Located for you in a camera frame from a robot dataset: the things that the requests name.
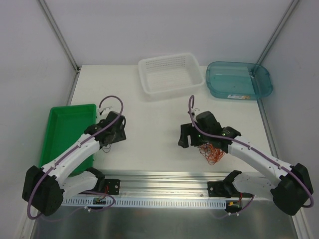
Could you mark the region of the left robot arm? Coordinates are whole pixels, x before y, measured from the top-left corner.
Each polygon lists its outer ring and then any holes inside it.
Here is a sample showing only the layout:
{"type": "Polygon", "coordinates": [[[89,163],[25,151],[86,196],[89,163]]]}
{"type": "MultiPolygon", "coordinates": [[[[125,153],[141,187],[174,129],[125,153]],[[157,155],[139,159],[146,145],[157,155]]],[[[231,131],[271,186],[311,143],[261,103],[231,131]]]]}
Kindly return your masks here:
{"type": "Polygon", "coordinates": [[[87,127],[80,138],[60,156],[42,167],[32,166],[25,175],[22,198],[27,202],[27,216],[31,220],[31,208],[40,215],[50,216],[62,202],[79,193],[101,193],[105,188],[104,174],[89,167],[77,176],[70,174],[89,156],[103,147],[126,140],[126,118],[111,111],[105,119],[87,127]]]}

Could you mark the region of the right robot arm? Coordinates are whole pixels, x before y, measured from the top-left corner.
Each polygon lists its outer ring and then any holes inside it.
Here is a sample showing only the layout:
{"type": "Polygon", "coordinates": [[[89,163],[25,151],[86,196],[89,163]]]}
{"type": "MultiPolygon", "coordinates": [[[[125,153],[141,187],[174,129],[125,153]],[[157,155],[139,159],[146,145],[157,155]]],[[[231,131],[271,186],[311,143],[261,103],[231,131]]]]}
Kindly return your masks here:
{"type": "Polygon", "coordinates": [[[191,116],[191,123],[180,126],[178,145],[182,148],[212,145],[241,159],[262,174],[254,177],[233,170],[222,182],[212,186],[215,197],[231,198],[240,193],[272,200],[285,214],[294,216],[301,208],[314,206],[313,187],[309,172],[298,163],[291,165],[256,149],[234,128],[222,127],[215,116],[203,112],[191,116]]]}

